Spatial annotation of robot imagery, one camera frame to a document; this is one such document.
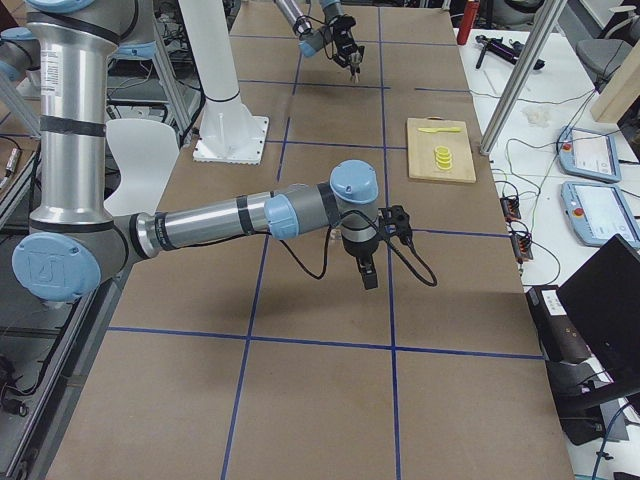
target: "cutting board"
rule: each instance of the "cutting board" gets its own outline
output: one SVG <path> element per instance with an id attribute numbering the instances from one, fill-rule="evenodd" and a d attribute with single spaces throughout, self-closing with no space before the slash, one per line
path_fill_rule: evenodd
<path id="1" fill-rule="evenodd" d="M 422 127 L 460 127 L 461 131 L 458 133 L 424 133 L 418 131 L 418 128 Z M 407 145 L 410 178 L 440 182 L 476 182 L 466 123 L 453 120 L 409 118 L 407 119 Z M 451 150 L 453 165 L 450 170 L 441 170 L 436 165 L 434 150 L 437 146 L 445 146 Z"/>

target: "white table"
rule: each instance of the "white table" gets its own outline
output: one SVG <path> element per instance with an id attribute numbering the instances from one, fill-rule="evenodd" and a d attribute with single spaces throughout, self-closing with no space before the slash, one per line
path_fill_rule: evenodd
<path id="1" fill-rule="evenodd" d="M 476 115 L 484 131 L 498 104 L 498 99 L 492 97 L 498 97 L 502 93 L 513 67 L 497 56 L 487 53 L 482 67 L 476 69 L 481 49 L 480 44 L 475 42 L 476 35 L 504 37 L 505 43 L 508 40 L 524 43 L 528 33 L 473 30 L 467 45 L 459 47 L 469 87 L 474 94 Z M 522 195 L 520 209 L 523 222 L 529 228 L 533 225 L 533 240 L 551 250 L 558 258 L 561 269 L 553 283 L 562 284 L 597 251 L 596 248 L 584 246 L 578 241 L 566 219 L 564 205 L 560 199 L 560 188 L 564 182 L 581 179 L 565 174 L 557 162 L 554 162 L 554 145 L 533 149 L 522 143 L 511 141 L 508 150 L 511 165 L 507 159 L 506 146 L 511 138 L 535 146 L 554 143 L 564 126 L 572 119 L 572 123 L 575 123 L 574 115 L 588 99 L 587 92 L 593 90 L 593 84 L 569 42 L 561 35 L 555 33 L 551 35 L 541 58 L 546 61 L 546 65 L 529 77 L 520 94 L 521 99 L 564 102 L 582 94 L 586 95 L 560 105 L 518 101 L 490 158 L 493 168 L 496 169 L 494 171 L 496 180 L 507 180 L 520 192 L 535 190 L 527 181 L 538 186 L 542 185 L 541 195 L 535 207 L 535 221 L 534 195 Z M 588 100 L 576 126 L 602 133 L 616 131 L 617 125 L 597 123 L 591 116 L 589 109 L 597 97 L 598 94 L 595 93 Z M 616 133 L 614 137 L 619 158 L 637 161 L 623 135 Z M 522 178 L 509 172 L 517 173 Z M 619 184 L 621 188 L 640 194 L 640 165 L 622 165 L 622 177 L 623 180 Z M 502 192 L 504 187 L 507 195 L 513 193 L 513 189 L 508 185 L 497 183 L 496 186 L 499 192 Z M 625 195 L 625 198 L 633 213 L 640 215 L 640 200 L 630 195 Z M 553 280 L 558 272 L 558 265 L 554 258 L 536 245 L 533 246 L 533 255 L 534 260 L 524 265 L 523 284 L 543 284 Z M 598 477 L 613 478 L 615 471 L 640 475 L 640 427 L 629 426 L 628 432 L 629 442 L 607 444 L 605 450 L 615 459 L 601 461 Z M 576 474 L 591 475 L 596 460 L 595 452 L 599 449 L 600 442 L 601 440 L 594 440 L 576 447 L 567 440 L 567 448 Z"/>

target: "blue joint cap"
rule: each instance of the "blue joint cap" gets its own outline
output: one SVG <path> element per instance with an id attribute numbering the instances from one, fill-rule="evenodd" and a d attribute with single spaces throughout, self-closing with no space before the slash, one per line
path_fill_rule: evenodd
<path id="1" fill-rule="evenodd" d="M 317 52 L 316 49 L 313 48 L 309 42 L 307 41 L 302 41 L 300 43 L 298 43 L 298 48 L 300 49 L 300 53 L 302 53 L 302 55 L 306 58 L 310 58 L 313 57 Z"/>
<path id="2" fill-rule="evenodd" d="M 0 38 L 13 42 L 36 40 L 36 36 L 27 27 L 7 28 L 0 34 Z"/>
<path id="3" fill-rule="evenodd" d="M 364 205 L 378 198 L 376 171 L 362 160 L 346 160 L 333 169 L 331 190 L 345 202 Z"/>
<path id="4" fill-rule="evenodd" d="M 334 3 L 340 3 L 340 0 L 320 0 L 320 6 L 323 10 Z"/>
<path id="5" fill-rule="evenodd" d="M 278 240 L 297 237 L 300 234 L 298 216 L 285 195 L 279 194 L 264 202 L 264 214 L 269 231 Z"/>
<path id="6" fill-rule="evenodd" d="M 72 302 L 100 285 L 100 266 L 77 240 L 59 233 L 34 233 L 13 251 L 13 273 L 35 296 Z"/>
<path id="7" fill-rule="evenodd" d="M 151 60 L 156 54 L 156 42 L 138 43 L 130 45 L 120 45 L 118 51 L 113 55 L 119 60 Z"/>
<path id="8" fill-rule="evenodd" d="M 20 72 L 13 65 L 0 60 L 0 73 L 4 73 L 9 80 L 15 82 L 20 78 Z"/>
<path id="9" fill-rule="evenodd" d="M 25 0 L 33 8 L 47 13 L 73 13 L 93 2 L 95 0 Z"/>

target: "metallic robot link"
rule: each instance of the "metallic robot link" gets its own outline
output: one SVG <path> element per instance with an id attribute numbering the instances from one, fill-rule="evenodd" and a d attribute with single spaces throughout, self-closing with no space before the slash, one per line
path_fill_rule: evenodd
<path id="1" fill-rule="evenodd" d="M 353 39 L 351 29 L 356 25 L 356 20 L 344 13 L 340 0 L 320 0 L 324 25 L 318 30 L 313 29 L 308 16 L 302 13 L 295 0 L 274 2 L 291 25 L 293 33 L 300 39 L 300 51 L 305 57 L 312 57 L 333 43 L 335 48 L 332 60 L 342 68 L 349 67 L 352 80 L 358 81 L 364 46 L 358 46 Z"/>
<path id="2" fill-rule="evenodd" d="M 41 45 L 42 204 L 32 234 L 15 249 L 13 269 L 34 295 L 73 301 L 161 250 L 268 230 L 291 238 L 341 225 L 367 288 L 377 248 L 375 171 L 349 160 L 328 183 L 241 196 L 208 207 L 113 218 L 104 208 L 107 58 L 121 38 L 152 38 L 150 2 L 27 0 L 27 20 Z"/>

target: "computer monitor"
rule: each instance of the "computer monitor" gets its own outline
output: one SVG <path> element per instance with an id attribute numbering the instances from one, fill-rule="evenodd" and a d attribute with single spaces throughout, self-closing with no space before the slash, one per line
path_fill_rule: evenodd
<path id="1" fill-rule="evenodd" d="M 640 412 L 639 286 L 640 255 L 615 235 L 558 289 L 571 322 L 614 382 L 558 407 L 586 410 L 627 397 Z"/>

